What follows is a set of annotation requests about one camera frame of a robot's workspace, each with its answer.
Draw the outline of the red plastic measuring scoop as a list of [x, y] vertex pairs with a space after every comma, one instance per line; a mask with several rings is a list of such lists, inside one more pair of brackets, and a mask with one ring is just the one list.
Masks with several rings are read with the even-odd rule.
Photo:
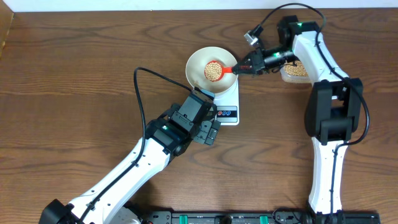
[[222, 63], [212, 60], [205, 65], [205, 78], [211, 82], [220, 81], [226, 73], [232, 73], [232, 67], [224, 67]]

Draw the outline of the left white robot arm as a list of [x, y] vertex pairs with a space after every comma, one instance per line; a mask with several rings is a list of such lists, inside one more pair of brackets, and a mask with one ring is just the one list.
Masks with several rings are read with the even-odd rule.
[[123, 205], [154, 175], [182, 155], [191, 142], [212, 145], [220, 128], [215, 95], [194, 88], [144, 128], [134, 149], [101, 181], [64, 205], [55, 199], [40, 223], [111, 223]]

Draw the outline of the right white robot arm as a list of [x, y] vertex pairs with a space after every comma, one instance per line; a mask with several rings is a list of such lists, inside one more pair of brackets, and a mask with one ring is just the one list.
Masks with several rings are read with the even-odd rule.
[[303, 65], [312, 84], [304, 116], [314, 149], [308, 203], [317, 219], [335, 221], [342, 210], [345, 152], [348, 146], [358, 143], [351, 137], [358, 128], [361, 110], [367, 111], [368, 107], [361, 80], [350, 78], [337, 65], [324, 43], [322, 29], [315, 21], [301, 22], [297, 16], [285, 16], [277, 24], [279, 46], [265, 49], [260, 39], [263, 28], [258, 24], [244, 35], [255, 49], [233, 67], [233, 72], [260, 75], [286, 62], [299, 61]]

